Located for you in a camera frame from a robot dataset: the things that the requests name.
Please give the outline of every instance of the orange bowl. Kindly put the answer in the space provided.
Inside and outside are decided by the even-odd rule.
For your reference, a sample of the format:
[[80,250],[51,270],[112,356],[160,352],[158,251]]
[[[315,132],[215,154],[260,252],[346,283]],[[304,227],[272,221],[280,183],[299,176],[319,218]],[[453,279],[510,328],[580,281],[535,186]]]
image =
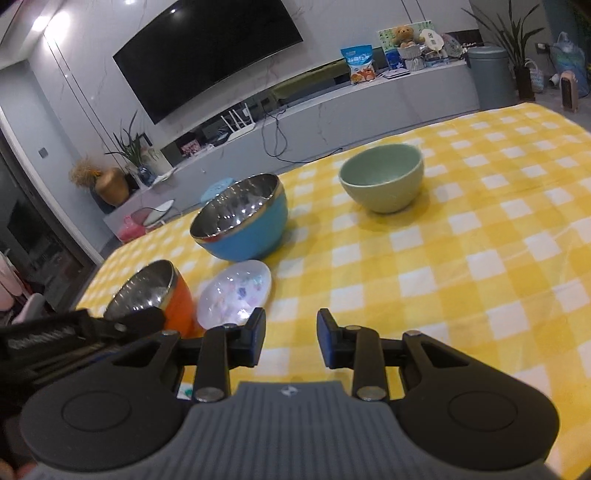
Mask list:
[[115,294],[103,317],[115,320],[150,307],[163,311],[165,330],[176,330],[183,338],[203,336],[203,329],[193,319],[191,291],[169,260],[152,262],[133,275]]

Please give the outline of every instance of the gold vase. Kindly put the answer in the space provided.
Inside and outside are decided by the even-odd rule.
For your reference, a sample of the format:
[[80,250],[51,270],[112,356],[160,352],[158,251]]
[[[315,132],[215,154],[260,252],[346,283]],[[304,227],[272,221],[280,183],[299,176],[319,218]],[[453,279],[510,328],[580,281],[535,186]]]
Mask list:
[[129,187],[120,168],[110,168],[97,179],[95,191],[105,202],[118,207],[129,198]]

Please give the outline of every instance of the white plate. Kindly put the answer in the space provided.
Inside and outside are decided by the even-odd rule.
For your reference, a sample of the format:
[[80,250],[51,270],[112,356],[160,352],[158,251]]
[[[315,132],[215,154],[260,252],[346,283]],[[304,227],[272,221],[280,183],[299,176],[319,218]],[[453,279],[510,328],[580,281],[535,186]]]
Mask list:
[[206,330],[235,323],[244,325],[256,307],[264,307],[271,292],[271,271],[258,260],[233,264],[203,290],[197,321]]
[[144,226],[150,226],[158,222],[173,206],[174,200],[164,202],[162,205],[158,205],[144,220]]
[[152,183],[152,185],[150,185],[151,187],[153,187],[154,185],[157,185],[158,183],[168,180],[170,178],[170,176],[177,170],[177,167],[172,168],[171,170],[169,170],[166,173],[163,173],[162,175],[158,175],[155,179],[154,182]]

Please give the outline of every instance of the gray gripper base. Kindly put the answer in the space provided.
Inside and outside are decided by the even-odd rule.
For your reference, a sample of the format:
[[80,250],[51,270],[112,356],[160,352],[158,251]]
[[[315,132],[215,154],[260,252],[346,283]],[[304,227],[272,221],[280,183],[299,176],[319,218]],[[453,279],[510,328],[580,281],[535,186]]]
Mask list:
[[38,466],[27,480],[556,480],[542,462],[471,472],[416,447],[384,403],[340,382],[243,382],[232,397],[195,405],[159,452],[101,473]]

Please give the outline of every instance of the door frame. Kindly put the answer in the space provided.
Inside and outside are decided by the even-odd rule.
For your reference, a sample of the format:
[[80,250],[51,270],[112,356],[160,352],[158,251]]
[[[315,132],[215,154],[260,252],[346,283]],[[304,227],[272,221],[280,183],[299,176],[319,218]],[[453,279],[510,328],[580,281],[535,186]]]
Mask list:
[[[7,123],[4,122],[6,119],[3,117],[4,113],[0,109],[0,157],[2,157],[0,158],[0,162],[3,162],[7,166],[8,174],[12,177],[14,183],[18,185],[18,187],[25,194],[25,197],[31,202],[39,215],[47,223],[48,227],[53,231],[57,237],[57,240],[62,244],[63,248],[70,255],[72,255],[72,257],[77,260],[80,265],[82,265],[82,270],[77,277],[76,285],[78,287],[83,287],[83,285],[87,284],[88,279],[92,278],[98,269],[97,263],[74,239],[74,237],[66,229],[66,226],[60,222],[59,217],[55,215],[50,206],[44,201],[41,192],[37,189],[33,180],[27,175],[26,170],[23,168],[23,165],[19,162],[14,150],[12,149],[11,142],[5,136],[5,127]],[[72,307],[75,307],[75,305],[73,305],[73,301],[79,297],[79,295],[79,288],[69,289],[64,297],[60,300],[59,304],[55,306],[55,310],[58,312],[66,312]]]
[[18,142],[2,108],[0,108],[0,154],[25,195],[74,257],[84,267],[88,262],[92,266],[101,265],[105,259],[57,203]]

